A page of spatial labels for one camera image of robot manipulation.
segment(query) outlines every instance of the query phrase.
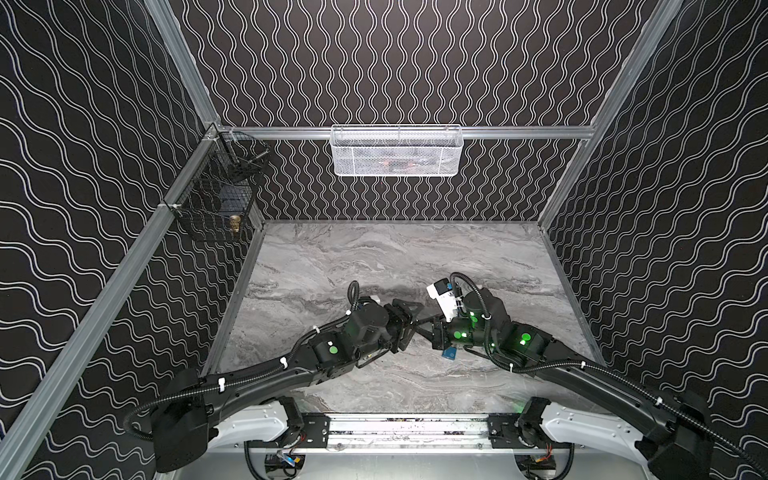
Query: metal mesh basket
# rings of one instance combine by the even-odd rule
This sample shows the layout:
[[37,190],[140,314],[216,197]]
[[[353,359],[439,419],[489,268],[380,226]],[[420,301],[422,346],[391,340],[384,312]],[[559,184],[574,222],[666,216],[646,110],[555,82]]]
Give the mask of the metal mesh basket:
[[253,176],[266,163],[268,153],[239,158],[218,147],[208,152],[187,185],[181,205],[173,209],[184,231],[201,242],[250,241]]
[[452,177],[464,141],[458,125],[333,125],[330,145],[341,177]]

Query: marble countertop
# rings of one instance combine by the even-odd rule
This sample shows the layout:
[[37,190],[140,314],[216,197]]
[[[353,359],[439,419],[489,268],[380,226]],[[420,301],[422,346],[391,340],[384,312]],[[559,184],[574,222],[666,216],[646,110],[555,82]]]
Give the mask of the marble countertop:
[[[270,223],[221,372],[285,353],[312,325],[339,318],[346,288],[427,305],[426,286],[452,271],[501,298],[512,319],[538,326],[591,358],[538,228],[533,224]],[[323,412],[519,412],[531,396],[594,406],[559,386],[497,369],[459,350],[441,357],[416,335],[405,352],[291,393]]]

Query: black wavy-patterned wall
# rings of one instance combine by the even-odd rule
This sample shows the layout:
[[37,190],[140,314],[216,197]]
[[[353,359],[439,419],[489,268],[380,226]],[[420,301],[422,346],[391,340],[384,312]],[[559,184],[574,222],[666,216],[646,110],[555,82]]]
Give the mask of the black wavy-patterned wall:
[[454,177],[338,177],[327,141],[279,141],[257,203],[272,220],[536,221],[577,143],[466,141]]
[[172,0],[222,121],[583,125],[655,0]]
[[214,246],[171,227],[23,478],[153,477],[152,444],[125,434],[123,416],[156,398],[176,372],[202,369],[246,237]]
[[[607,364],[768,457],[768,2],[689,0],[550,230]],[[714,478],[758,478],[716,448]]]
[[141,0],[0,0],[0,438],[202,135]]

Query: white device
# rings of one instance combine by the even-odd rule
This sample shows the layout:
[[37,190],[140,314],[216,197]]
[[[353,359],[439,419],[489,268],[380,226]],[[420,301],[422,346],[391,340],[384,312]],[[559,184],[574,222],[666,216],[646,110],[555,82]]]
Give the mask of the white device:
[[453,294],[453,285],[447,278],[427,286],[427,293],[429,293],[429,298],[437,300],[443,315],[445,315],[446,322],[450,322],[458,316],[458,304]]

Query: blue tag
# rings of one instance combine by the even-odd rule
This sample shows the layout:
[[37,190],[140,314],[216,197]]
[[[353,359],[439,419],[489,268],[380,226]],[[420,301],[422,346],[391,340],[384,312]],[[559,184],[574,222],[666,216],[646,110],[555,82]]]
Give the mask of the blue tag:
[[450,346],[442,351],[442,358],[448,360],[456,360],[456,347]]

